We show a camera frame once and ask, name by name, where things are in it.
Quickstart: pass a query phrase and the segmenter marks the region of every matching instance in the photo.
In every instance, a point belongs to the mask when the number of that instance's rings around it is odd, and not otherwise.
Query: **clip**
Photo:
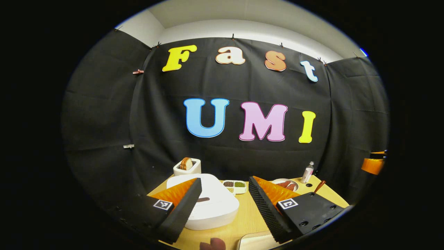
[[[138,69],[137,71],[133,71],[133,75],[143,74],[143,70]]]

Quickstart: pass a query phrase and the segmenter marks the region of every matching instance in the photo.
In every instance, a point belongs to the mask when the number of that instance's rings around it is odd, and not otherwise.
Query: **white bottle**
[[[313,174],[313,170],[314,170],[313,165],[314,165],[314,162],[310,161],[310,165],[308,165],[305,168],[304,175],[302,176],[302,179],[301,179],[302,183],[307,183],[308,180],[310,179],[310,176]]]

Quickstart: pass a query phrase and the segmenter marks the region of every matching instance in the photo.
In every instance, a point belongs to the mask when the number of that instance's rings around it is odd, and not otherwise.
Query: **letter m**
[[[241,107],[245,111],[245,123],[244,123],[244,132],[239,135],[239,139],[242,141],[252,141],[255,136],[253,135],[253,126],[256,129],[256,134],[259,137],[259,140],[262,140],[267,131],[270,131],[270,134],[267,136],[267,140],[269,141],[283,141],[285,140],[284,135],[284,119],[285,113],[288,108],[285,105],[275,104],[271,108],[267,117],[264,117],[264,114],[259,107],[259,104],[256,102],[244,102],[241,104]]]

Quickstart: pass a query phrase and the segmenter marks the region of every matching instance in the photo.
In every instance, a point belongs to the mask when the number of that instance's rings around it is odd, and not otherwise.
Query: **table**
[[[167,189],[168,179],[166,179],[157,188],[152,190],[148,195],[153,195]],[[312,184],[311,187],[307,187],[305,184],[302,184],[301,178],[293,178],[291,180],[295,181],[298,184],[299,188],[296,191],[298,194],[314,192],[317,185],[321,182],[319,178],[314,175],[312,175],[308,181],[308,183]],[[236,218],[232,223],[208,230],[190,230],[184,227],[182,233],[179,236],[179,239],[173,245],[167,244],[162,241],[160,242],[178,249],[198,250],[200,242],[210,243],[210,238],[220,238],[225,242],[226,250],[235,250],[237,249],[239,240],[244,235],[268,231],[269,229],[265,224],[265,221],[262,218],[256,204],[254,203],[253,198],[250,195],[247,181],[246,185],[247,192],[245,194],[236,194],[235,196],[239,200],[239,209],[238,214],[236,215]],[[349,205],[341,196],[335,193],[326,184],[318,190],[317,194],[321,195],[322,197],[335,203],[338,206],[347,207]]]

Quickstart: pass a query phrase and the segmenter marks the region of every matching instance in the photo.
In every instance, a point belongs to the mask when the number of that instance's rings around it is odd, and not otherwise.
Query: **blue letter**
[[[222,133],[225,126],[225,107],[230,101],[222,98],[211,100],[211,105],[214,106],[214,125],[211,128],[205,128],[200,123],[201,108],[205,105],[203,99],[186,99],[183,104],[186,107],[186,127],[190,133],[203,138],[215,137]]]
[[[310,62],[308,61],[302,61],[301,65],[305,68],[305,73],[308,76],[308,79],[311,81],[317,82],[317,77],[313,75],[314,67],[310,65]]]

